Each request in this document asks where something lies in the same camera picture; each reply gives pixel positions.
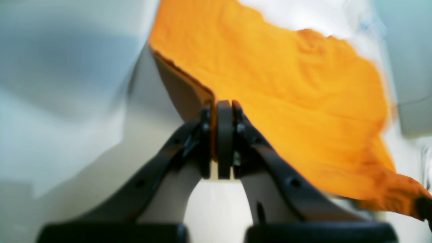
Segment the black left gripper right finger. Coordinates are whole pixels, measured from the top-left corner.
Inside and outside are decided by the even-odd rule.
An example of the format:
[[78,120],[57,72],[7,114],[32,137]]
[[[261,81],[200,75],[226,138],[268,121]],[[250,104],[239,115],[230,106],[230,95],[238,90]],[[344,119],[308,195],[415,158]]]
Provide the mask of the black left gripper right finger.
[[253,225],[246,243],[396,243],[387,223],[335,205],[272,148],[237,101],[216,105],[218,178],[242,183]]

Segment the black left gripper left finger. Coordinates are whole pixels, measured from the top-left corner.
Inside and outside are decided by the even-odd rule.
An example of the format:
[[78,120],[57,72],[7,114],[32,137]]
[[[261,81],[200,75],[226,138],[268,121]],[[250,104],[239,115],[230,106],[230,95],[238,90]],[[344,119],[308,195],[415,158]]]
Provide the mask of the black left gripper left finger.
[[211,174],[211,108],[180,126],[160,151],[99,206],[46,225],[39,243],[188,243],[188,200]]

